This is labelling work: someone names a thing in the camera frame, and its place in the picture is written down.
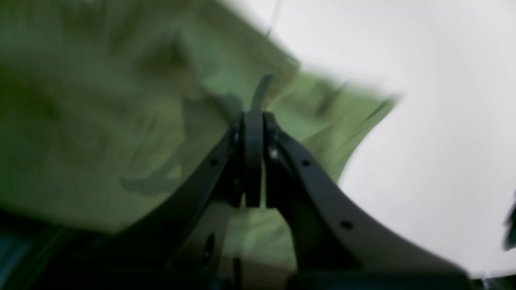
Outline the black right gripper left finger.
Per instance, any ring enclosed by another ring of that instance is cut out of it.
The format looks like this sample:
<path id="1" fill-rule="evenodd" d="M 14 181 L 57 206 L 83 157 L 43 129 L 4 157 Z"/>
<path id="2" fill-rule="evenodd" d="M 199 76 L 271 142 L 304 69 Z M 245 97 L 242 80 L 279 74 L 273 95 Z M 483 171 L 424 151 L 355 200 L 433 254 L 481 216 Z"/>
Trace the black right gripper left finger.
<path id="1" fill-rule="evenodd" d="M 256 114 L 234 122 L 186 182 L 121 233 L 55 262 L 42 290 L 226 290 L 217 272 L 230 217 L 256 205 Z"/>

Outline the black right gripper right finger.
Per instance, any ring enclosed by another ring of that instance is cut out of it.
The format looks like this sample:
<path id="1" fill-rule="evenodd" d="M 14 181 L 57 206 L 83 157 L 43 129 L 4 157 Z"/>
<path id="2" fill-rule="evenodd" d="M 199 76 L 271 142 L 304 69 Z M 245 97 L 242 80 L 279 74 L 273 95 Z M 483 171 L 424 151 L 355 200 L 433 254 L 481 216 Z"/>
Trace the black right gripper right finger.
<path id="1" fill-rule="evenodd" d="M 348 198 L 272 113 L 263 114 L 266 205 L 292 236 L 287 290 L 470 290 L 456 264 L 389 230 Z"/>

